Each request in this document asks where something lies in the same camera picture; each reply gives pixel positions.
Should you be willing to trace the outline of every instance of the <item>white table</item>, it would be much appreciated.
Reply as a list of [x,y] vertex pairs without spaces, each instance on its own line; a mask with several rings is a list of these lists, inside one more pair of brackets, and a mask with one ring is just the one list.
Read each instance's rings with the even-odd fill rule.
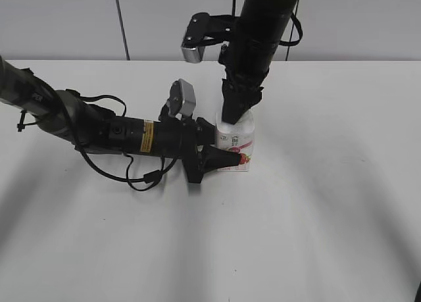
[[[217,63],[12,61],[157,119],[171,83],[213,122]],[[421,63],[274,63],[248,173],[147,193],[0,108],[0,301],[408,301],[421,280]],[[102,103],[120,112],[119,104]],[[124,157],[94,157],[123,174]],[[137,174],[159,159],[139,157]]]

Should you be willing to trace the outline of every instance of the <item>robotic arm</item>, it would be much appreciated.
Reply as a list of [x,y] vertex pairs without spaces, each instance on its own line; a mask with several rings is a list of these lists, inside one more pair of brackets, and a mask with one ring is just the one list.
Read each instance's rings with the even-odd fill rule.
[[278,45],[299,43],[281,41],[289,19],[296,25],[300,38],[303,35],[292,14],[296,3],[297,0],[245,0],[240,17],[199,13],[191,18],[182,42],[187,62],[201,62],[207,45],[229,42],[222,46],[218,60],[226,71],[222,80],[224,122],[235,124],[262,99],[260,85]]
[[[205,173],[240,162],[240,154],[211,146],[214,126],[204,118],[192,118],[196,105],[194,90],[182,79],[172,84],[159,121],[125,117],[126,110],[122,116],[116,116],[109,109],[87,104],[102,98],[120,101],[110,95],[89,98],[71,89],[55,91],[31,70],[19,70],[0,57],[0,100],[22,109],[18,130],[28,125],[24,124],[25,114],[32,114],[34,124],[73,143],[86,162],[107,178],[127,182],[132,187],[134,182],[155,186],[181,159],[187,180],[200,183]],[[87,154],[152,155],[161,157],[162,167],[135,180],[129,178],[127,169],[126,177],[120,178],[99,169]],[[167,157],[173,161],[165,168],[163,160]]]

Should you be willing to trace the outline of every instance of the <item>black cable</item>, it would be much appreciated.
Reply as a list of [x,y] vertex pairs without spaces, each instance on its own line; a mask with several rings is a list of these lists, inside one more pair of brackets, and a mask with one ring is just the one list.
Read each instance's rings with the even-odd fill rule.
[[126,31],[124,31],[123,17],[121,15],[120,0],[116,0],[118,21],[120,22],[121,34],[123,37],[124,50],[126,52],[126,60],[130,61],[129,47],[127,46]]
[[237,3],[237,0],[232,0],[232,12],[231,15],[235,17],[235,4]]
[[[296,4],[296,6],[295,6],[295,13],[294,13],[295,17],[297,17],[298,4],[299,4],[299,3],[300,3],[300,0],[298,0],[298,1],[297,1],[297,4]],[[295,24],[293,23],[293,24],[292,24],[292,27],[291,27],[291,33],[289,34],[289,42],[291,42],[291,40],[292,40],[292,33],[293,33],[293,31],[294,31],[294,27],[295,27]],[[286,54],[286,56],[285,56],[285,61],[288,61],[288,57],[289,57],[289,49],[291,49],[291,46],[288,46],[288,48],[287,48],[287,54]]]
[[85,101],[87,103],[94,103],[94,102],[96,102],[98,100],[102,100],[102,99],[112,99],[112,100],[115,100],[115,101],[121,103],[124,106],[124,111],[123,111],[123,113],[122,113],[121,116],[126,116],[126,113],[127,113],[126,103],[123,100],[121,100],[120,98],[116,97],[116,96],[113,96],[113,95],[100,95],[100,96],[96,96],[96,97],[83,97],[83,96],[80,96],[79,98],[80,98],[80,100]]
[[133,180],[131,180],[130,179],[130,176],[129,176],[130,167],[132,166],[132,164],[134,162],[134,158],[131,155],[127,154],[127,153],[123,153],[123,155],[125,157],[128,157],[130,159],[130,163],[129,163],[129,165],[126,168],[126,181],[127,181],[128,185],[133,190],[136,190],[136,191],[147,191],[149,189],[154,188],[157,184],[159,184],[159,182],[161,181],[161,178],[162,178],[162,174],[164,174],[163,171],[164,171],[164,166],[165,166],[165,157],[161,156],[161,169],[159,170],[160,176],[158,176],[158,179],[155,180],[150,186],[147,186],[146,188],[136,188],[133,185]]

